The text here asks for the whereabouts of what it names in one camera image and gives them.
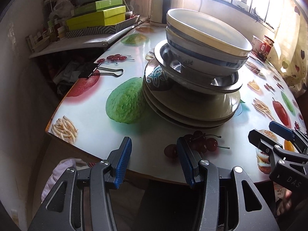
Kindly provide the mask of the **person's right hand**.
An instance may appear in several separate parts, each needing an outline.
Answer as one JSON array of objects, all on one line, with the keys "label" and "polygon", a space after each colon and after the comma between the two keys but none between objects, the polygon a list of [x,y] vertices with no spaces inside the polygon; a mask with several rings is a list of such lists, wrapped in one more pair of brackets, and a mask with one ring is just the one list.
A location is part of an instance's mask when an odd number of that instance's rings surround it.
[{"label": "person's right hand", "polygon": [[300,198],[292,191],[285,189],[284,195],[278,200],[276,206],[276,216],[281,216],[288,211],[298,211],[301,208]]}]

